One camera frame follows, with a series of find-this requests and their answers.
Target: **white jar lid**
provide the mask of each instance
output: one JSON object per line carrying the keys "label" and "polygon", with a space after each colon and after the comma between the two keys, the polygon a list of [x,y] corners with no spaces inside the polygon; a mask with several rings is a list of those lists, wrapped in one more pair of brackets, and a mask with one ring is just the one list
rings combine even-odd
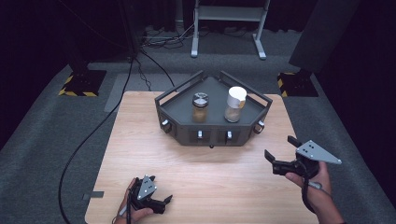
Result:
{"label": "white jar lid", "polygon": [[228,90],[227,104],[232,108],[242,108],[245,105],[247,91],[242,87],[231,87]]}

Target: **gray carpet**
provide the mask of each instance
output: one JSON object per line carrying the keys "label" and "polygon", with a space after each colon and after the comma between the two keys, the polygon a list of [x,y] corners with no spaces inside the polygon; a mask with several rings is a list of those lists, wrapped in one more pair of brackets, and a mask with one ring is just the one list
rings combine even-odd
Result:
{"label": "gray carpet", "polygon": [[[190,57],[191,39],[186,39],[179,49],[145,50],[176,83],[199,70],[206,73],[224,70],[259,92],[280,94],[276,75],[298,70],[288,64],[298,37],[294,32],[263,32],[266,61],[259,59],[249,34],[238,38],[219,34],[202,37],[196,59]],[[172,87],[163,71],[150,59],[140,54],[138,60],[153,91]],[[0,223],[63,223],[57,201],[62,171],[81,141],[118,101],[130,66],[125,61],[104,60],[89,65],[92,70],[107,70],[98,97],[58,96],[71,72],[67,66],[36,99],[0,151]],[[127,90],[146,90],[137,73],[137,63],[132,71]],[[315,77],[312,80],[319,97],[288,97],[284,101],[297,137],[303,142],[312,139],[343,160],[342,165],[329,167],[334,201],[348,223],[395,223],[395,209],[368,170]],[[82,200],[82,195],[93,189],[116,116],[117,113],[110,115],[68,167],[62,198],[64,211],[72,223],[85,222],[88,201]]]}

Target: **hand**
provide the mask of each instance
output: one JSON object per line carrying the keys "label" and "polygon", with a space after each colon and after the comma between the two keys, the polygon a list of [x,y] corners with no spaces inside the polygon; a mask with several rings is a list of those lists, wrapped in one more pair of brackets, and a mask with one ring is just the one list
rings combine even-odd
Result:
{"label": "hand", "polygon": [[[285,177],[300,188],[304,185],[303,178],[295,173],[287,173]],[[318,182],[322,186],[322,190],[309,188],[307,193],[309,204],[314,209],[319,223],[344,223],[344,219],[332,201],[332,185],[326,162],[319,162],[318,174],[311,181]]]}
{"label": "hand", "polygon": [[[114,224],[124,224],[124,223],[126,223],[126,212],[121,217],[120,217],[119,213],[125,207],[127,199],[128,199],[129,189],[132,187],[132,185],[134,184],[135,181],[136,181],[136,179],[134,178],[131,181],[131,184],[129,184],[128,189],[125,190],[125,196],[124,196],[124,199],[122,200],[122,203],[120,204],[120,208],[119,208],[119,211],[117,212],[117,217],[116,217],[116,221],[114,222]],[[154,213],[154,211],[152,211],[151,208],[142,208],[140,210],[135,211],[131,207],[131,220],[132,220],[132,223],[136,223],[138,220],[142,219],[143,217],[146,217],[146,216],[151,215],[153,213]]]}

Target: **black cable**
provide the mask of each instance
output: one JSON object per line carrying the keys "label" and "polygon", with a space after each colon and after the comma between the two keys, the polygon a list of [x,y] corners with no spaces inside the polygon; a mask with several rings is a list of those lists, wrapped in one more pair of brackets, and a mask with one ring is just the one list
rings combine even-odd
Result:
{"label": "black cable", "polygon": [[147,53],[145,52],[145,51],[143,51],[143,50],[140,50],[140,52],[142,52],[146,57],[148,57],[148,58],[150,58],[154,63],[156,63],[164,72],[165,72],[165,74],[168,76],[168,78],[169,78],[169,80],[171,81],[171,83],[172,83],[172,86],[173,87],[175,87],[175,84],[174,84],[174,82],[173,82],[173,80],[172,80],[172,78],[171,77],[169,77],[169,74],[165,71],[165,69],[163,69],[163,67],[162,66],[160,66],[157,62],[155,62],[155,60],[154,59],[152,59],[150,56],[148,56],[147,55]]}
{"label": "black cable", "polygon": [[132,189],[128,189],[128,196],[126,198],[126,223],[131,224],[131,200],[132,200]]}
{"label": "black cable", "polygon": [[135,59],[135,60],[139,64],[138,71],[139,71],[139,74],[140,74],[140,78],[146,82],[146,86],[148,86],[148,90],[151,91],[151,82],[148,81],[148,79],[146,78],[145,74],[143,73],[142,64],[137,59]]}
{"label": "black cable", "polygon": [[[185,32],[181,35],[178,30],[176,29],[177,36],[171,36],[171,37],[158,37],[158,38],[163,38],[165,40],[159,40],[159,41],[150,41],[153,36],[145,36],[146,41],[141,45],[141,47],[148,47],[148,48],[153,48],[153,49],[160,49],[160,48],[166,48],[166,49],[179,49],[184,46],[183,41],[187,38],[190,38],[191,36],[186,36],[190,33],[190,29],[192,28],[193,25],[191,25]],[[178,45],[176,47],[168,48],[166,46],[169,45]]]}
{"label": "black cable", "polygon": [[315,214],[314,209],[312,208],[311,204],[308,201],[308,188],[309,188],[308,187],[308,185],[309,185],[308,171],[306,170],[306,166],[301,161],[297,160],[297,162],[304,168],[304,184],[301,189],[303,203],[309,211],[311,211],[313,214]]}
{"label": "black cable", "polygon": [[208,34],[210,34],[210,30],[207,31],[206,34],[204,34],[204,35],[199,35],[199,36],[200,36],[200,37],[205,37],[205,36],[207,36]]}
{"label": "black cable", "polygon": [[[134,61],[131,61],[131,66],[129,67],[129,75],[128,75],[128,78],[126,79],[126,82],[125,82],[125,85],[124,85],[124,87],[123,87],[123,89],[122,89],[122,93],[124,93],[125,92],[125,89],[126,89],[126,85],[128,84],[128,82],[129,82],[129,78],[130,78],[130,76],[131,76],[131,71],[132,71],[132,64],[133,64],[133,62]],[[67,218],[67,215],[66,215],[66,213],[64,212],[64,207],[63,207],[63,205],[62,205],[62,184],[63,184],[63,182],[64,182],[64,175],[66,174],[66,171],[67,171],[67,168],[69,167],[69,165],[70,165],[70,162],[73,160],[73,158],[76,156],[76,154],[78,153],[78,151],[81,149],[81,147],[85,144],[85,142],[105,123],[105,121],[113,114],[113,112],[117,109],[117,107],[120,105],[120,103],[121,103],[121,100],[122,100],[122,96],[123,96],[123,94],[121,95],[121,98],[120,98],[120,100],[119,100],[119,102],[116,104],[116,106],[110,111],[110,113],[108,113],[108,115],[93,129],[93,131],[78,145],[78,147],[76,148],[76,150],[73,152],[73,154],[72,154],[72,156],[69,158],[69,160],[68,160],[68,162],[67,162],[67,164],[66,164],[66,166],[64,167],[64,171],[62,172],[62,175],[61,175],[61,180],[59,181],[59,188],[58,188],[58,204],[59,204],[59,208],[60,208],[60,210],[61,210],[61,214],[62,214],[62,217],[63,217],[63,219],[64,219],[64,221],[67,223],[67,224],[69,224],[70,223],[70,221],[69,221],[69,219]]]}
{"label": "black cable", "polygon": [[225,35],[227,36],[231,36],[231,37],[242,37],[244,36],[248,31],[245,30],[244,33],[242,33],[241,35],[230,35],[230,34],[235,34],[236,32],[224,32]]}
{"label": "black cable", "polygon": [[113,217],[113,220],[111,220],[111,224],[114,224],[114,222],[116,221],[117,217]]}
{"label": "black cable", "polygon": [[[157,34],[150,34],[149,32],[151,32],[151,31],[156,32]],[[163,28],[161,28],[159,30],[151,29],[151,30],[147,30],[146,32],[147,32],[147,35],[150,35],[150,37],[155,37],[155,36],[160,35],[161,33],[163,33]]]}

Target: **silver jar lid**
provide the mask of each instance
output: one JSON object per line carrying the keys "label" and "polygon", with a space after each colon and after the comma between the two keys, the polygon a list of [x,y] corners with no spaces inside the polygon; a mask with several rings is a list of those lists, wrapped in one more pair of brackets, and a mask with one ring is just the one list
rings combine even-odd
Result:
{"label": "silver jar lid", "polygon": [[209,104],[209,96],[204,92],[197,92],[192,97],[192,104],[197,107],[205,107]]}

